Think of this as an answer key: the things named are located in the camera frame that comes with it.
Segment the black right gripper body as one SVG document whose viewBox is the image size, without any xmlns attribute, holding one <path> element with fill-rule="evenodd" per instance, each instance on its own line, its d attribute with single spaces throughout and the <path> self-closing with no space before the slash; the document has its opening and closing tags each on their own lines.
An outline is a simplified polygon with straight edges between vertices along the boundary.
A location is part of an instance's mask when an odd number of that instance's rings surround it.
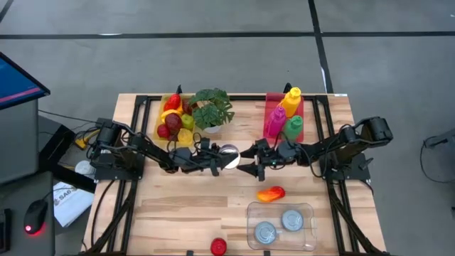
<svg viewBox="0 0 455 256">
<path fill-rule="evenodd" d="M 272 148 L 266 139 L 261 139 L 256 141 L 255 146 L 257 160 L 254 166 L 279 168 L 293 163 L 306 165 L 306 153 L 302 144 L 285 140 Z"/>
</svg>

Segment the tin can with gold lid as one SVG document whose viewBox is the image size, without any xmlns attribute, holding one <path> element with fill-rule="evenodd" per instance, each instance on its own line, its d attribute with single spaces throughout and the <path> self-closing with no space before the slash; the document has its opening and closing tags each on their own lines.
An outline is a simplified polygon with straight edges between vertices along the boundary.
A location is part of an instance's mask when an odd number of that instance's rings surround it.
<svg viewBox="0 0 455 256">
<path fill-rule="evenodd" d="M 225 144 L 222 148 L 228 151 L 228 154 L 220 154 L 221 156 L 221 169 L 236 169 L 240 163 L 241 156 L 239 149 L 233 144 Z"/>
</svg>

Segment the round yellow orange toy fruit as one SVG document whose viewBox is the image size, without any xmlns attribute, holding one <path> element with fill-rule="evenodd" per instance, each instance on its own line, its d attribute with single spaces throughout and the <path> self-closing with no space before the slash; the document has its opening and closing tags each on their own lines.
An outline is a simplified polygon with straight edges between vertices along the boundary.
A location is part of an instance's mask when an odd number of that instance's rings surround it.
<svg viewBox="0 0 455 256">
<path fill-rule="evenodd" d="M 193 133 L 189 129 L 181 128 L 177 134 L 177 140 L 182 145 L 190 145 L 193 142 Z"/>
</svg>

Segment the green plastic bottle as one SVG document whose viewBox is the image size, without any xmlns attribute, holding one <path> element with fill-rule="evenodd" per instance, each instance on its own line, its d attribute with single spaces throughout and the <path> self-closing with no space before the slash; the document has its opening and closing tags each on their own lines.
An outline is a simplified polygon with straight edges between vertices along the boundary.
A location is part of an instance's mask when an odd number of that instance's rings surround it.
<svg viewBox="0 0 455 256">
<path fill-rule="evenodd" d="M 296 140 L 303 130 L 304 121 L 299 115 L 294 115 L 284 125 L 283 133 L 289 140 Z"/>
</svg>

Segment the pink plastic squeeze bottle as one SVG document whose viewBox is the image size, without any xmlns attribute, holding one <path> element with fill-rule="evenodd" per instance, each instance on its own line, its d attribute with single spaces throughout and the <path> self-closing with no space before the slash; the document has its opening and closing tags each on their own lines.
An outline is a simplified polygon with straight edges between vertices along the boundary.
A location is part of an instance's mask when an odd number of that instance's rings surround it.
<svg viewBox="0 0 455 256">
<path fill-rule="evenodd" d="M 285 109 L 281 106 L 276 107 L 267 120 L 266 135 L 268 137 L 276 137 L 281 132 L 286 120 L 287 115 Z"/>
</svg>

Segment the dark red toy fruit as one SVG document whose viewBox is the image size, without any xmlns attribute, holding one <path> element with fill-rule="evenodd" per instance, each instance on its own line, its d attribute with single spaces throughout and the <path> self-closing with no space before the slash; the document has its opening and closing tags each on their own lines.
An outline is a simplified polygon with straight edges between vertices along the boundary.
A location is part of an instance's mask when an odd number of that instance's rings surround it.
<svg viewBox="0 0 455 256">
<path fill-rule="evenodd" d="M 181 117 L 176 114 L 170 114 L 166 117 L 165 124 L 171 133 L 176 133 L 182 127 Z"/>
</svg>

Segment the artificial green monstera plant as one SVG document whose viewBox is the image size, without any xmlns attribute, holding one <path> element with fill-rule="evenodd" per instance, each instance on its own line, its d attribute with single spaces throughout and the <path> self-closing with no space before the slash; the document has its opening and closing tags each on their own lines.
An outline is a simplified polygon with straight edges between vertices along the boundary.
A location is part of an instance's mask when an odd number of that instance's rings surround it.
<svg viewBox="0 0 455 256">
<path fill-rule="evenodd" d="M 199 90 L 189 104 L 195 126 L 201 130 L 229 124 L 235 115 L 229 95 L 219 88 Z"/>
</svg>

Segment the yellow banana toy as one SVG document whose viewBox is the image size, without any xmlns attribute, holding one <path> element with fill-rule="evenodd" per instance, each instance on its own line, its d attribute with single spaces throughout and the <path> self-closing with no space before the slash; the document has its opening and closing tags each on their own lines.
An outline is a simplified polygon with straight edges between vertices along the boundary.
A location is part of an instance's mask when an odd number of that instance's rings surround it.
<svg viewBox="0 0 455 256">
<path fill-rule="evenodd" d="M 179 117 L 182 116 L 182 113 L 179 112 L 178 110 L 166 110 L 164 111 L 162 114 L 161 114 L 161 122 L 164 123 L 165 122 L 165 119 L 168 115 L 170 114 L 176 114 L 178 115 Z"/>
</svg>

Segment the yellow plastic squeeze bottle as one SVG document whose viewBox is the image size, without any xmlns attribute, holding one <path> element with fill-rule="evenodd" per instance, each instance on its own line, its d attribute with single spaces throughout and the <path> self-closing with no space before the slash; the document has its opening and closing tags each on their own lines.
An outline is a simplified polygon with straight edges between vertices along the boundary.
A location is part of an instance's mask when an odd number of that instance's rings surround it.
<svg viewBox="0 0 455 256">
<path fill-rule="evenodd" d="M 279 106 L 285 110 L 287 118 L 294 116 L 301 102 L 301 90 L 298 87 L 292 87 L 284 96 Z"/>
</svg>

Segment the red orange toy pepper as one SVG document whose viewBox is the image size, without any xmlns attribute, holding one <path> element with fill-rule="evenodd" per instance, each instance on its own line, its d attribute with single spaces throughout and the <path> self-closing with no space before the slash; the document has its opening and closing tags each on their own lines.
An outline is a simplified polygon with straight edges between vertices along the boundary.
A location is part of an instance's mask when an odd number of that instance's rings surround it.
<svg viewBox="0 0 455 256">
<path fill-rule="evenodd" d="M 172 94 L 164 104 L 164 111 L 177 110 L 181 105 L 181 96 L 179 94 Z"/>
</svg>

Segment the tin can with blue label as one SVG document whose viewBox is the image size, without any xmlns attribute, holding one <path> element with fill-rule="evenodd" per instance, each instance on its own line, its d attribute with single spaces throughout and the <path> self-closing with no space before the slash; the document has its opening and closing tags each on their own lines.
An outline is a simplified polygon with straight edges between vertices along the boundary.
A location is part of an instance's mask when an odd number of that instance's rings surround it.
<svg viewBox="0 0 455 256">
<path fill-rule="evenodd" d="M 281 216 L 282 226 L 289 232 L 297 232 L 304 226 L 304 217 L 297 210 L 286 210 Z"/>
</svg>

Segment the tin can with silver lid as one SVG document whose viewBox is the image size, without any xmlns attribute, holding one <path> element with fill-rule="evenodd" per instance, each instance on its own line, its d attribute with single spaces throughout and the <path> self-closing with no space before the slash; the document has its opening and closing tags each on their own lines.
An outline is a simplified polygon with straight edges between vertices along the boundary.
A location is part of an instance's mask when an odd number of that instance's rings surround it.
<svg viewBox="0 0 455 256">
<path fill-rule="evenodd" d="M 262 245 L 271 245 L 277 238 L 277 229 L 267 221 L 262 221 L 255 226 L 255 240 Z"/>
</svg>

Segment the clear plastic bin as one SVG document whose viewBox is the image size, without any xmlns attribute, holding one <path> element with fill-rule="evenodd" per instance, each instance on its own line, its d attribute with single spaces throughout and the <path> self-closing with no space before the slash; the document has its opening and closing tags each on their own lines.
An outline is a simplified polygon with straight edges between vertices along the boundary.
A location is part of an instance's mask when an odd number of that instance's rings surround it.
<svg viewBox="0 0 455 256">
<path fill-rule="evenodd" d="M 284 229 L 282 213 L 297 210 L 304 217 L 304 226 L 297 232 Z M 267 221 L 277 229 L 277 238 L 271 245 L 262 245 L 255 240 L 255 226 Z M 317 227 L 314 210 L 308 203 L 259 203 L 247 207 L 247 243 L 253 250 L 291 250 L 312 252 L 317 246 Z"/>
</svg>

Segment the white round container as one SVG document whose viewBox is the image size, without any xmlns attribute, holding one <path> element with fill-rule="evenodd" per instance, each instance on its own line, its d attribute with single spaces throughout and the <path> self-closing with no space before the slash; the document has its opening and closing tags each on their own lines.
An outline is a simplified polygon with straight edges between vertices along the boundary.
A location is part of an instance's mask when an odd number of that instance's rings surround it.
<svg viewBox="0 0 455 256">
<path fill-rule="evenodd" d="M 96 169 L 90 164 L 89 161 L 82 160 L 75 165 L 75 172 L 84 176 L 93 177 L 95 175 Z"/>
</svg>

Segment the black aluminium table frame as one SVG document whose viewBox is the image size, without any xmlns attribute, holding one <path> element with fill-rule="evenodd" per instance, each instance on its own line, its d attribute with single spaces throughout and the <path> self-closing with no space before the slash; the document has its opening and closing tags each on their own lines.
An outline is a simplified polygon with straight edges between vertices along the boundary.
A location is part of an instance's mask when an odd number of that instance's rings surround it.
<svg viewBox="0 0 455 256">
<path fill-rule="evenodd" d="M 119 94 L 113 119 L 132 124 L 133 129 L 146 131 L 152 138 L 159 113 L 161 97 L 165 94 Z M 353 115 L 347 96 L 331 94 L 304 94 L 304 142 L 317 142 L 338 131 L 342 124 L 353 124 Z M 208 135 L 217 144 L 235 144 L 245 150 L 262 135 L 265 111 L 265 93 L 230 94 L 235 116 L 220 132 Z M 106 191 L 95 225 L 95 208 L 110 181 L 99 181 L 85 231 L 84 244 L 88 252 L 76 256 L 142 256 L 142 255 L 211 255 L 210 244 L 215 238 L 227 242 L 226 255 L 263 255 L 247 244 L 247 204 L 256 199 L 256 191 L 270 186 L 283 186 L 287 192 L 285 203 L 309 203 L 316 213 L 317 246 L 312 252 L 271 250 L 273 255 L 380 255 L 386 251 L 369 188 L 359 181 L 339 185 L 348 193 L 351 213 L 360 224 L 364 235 L 379 252 L 341 252 L 350 250 L 347 222 L 333 220 L 328 197 L 328 184 L 314 177 L 310 168 L 297 165 L 278 171 L 267 171 L 266 180 L 259 182 L 241 171 L 223 171 L 213 177 L 209 171 L 195 174 L 167 174 L 152 160 L 145 160 L 144 175 L 138 182 L 132 210 L 126 212 L 117 228 L 114 249 L 91 248 L 91 231 L 98 239 L 107 229 L 116 209 L 120 181 Z"/>
</svg>

